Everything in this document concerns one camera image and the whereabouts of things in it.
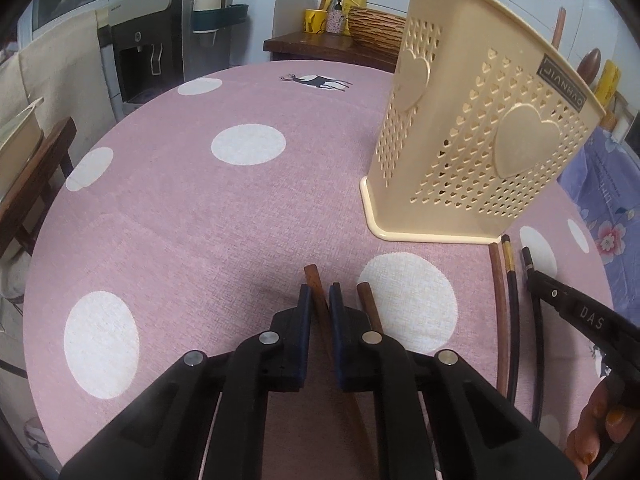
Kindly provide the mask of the right hand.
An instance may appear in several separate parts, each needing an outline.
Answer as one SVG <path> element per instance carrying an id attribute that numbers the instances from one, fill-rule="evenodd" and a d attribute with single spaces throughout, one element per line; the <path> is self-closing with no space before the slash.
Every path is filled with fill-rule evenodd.
<path id="1" fill-rule="evenodd" d="M 614 443 L 620 443 L 626 439 L 638 417 L 638 410 L 611 403 L 604 380 L 597 385 L 566 441 L 565 455 L 576 467 L 580 478 L 587 478 L 589 466 L 600 454 L 600 429 L 604 429 Z"/>

